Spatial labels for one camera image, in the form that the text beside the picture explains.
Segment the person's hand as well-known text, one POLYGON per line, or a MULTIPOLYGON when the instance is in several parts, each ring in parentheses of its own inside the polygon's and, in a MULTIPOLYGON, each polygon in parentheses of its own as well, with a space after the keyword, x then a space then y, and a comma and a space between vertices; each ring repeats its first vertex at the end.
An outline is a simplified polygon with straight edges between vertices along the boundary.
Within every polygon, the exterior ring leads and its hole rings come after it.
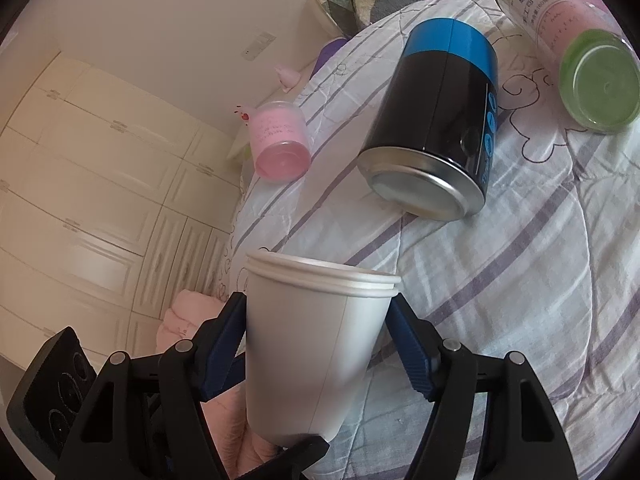
POLYGON ((246 474, 277 455, 278 449, 248 426, 244 382, 203 403, 202 409, 230 479, 246 474))

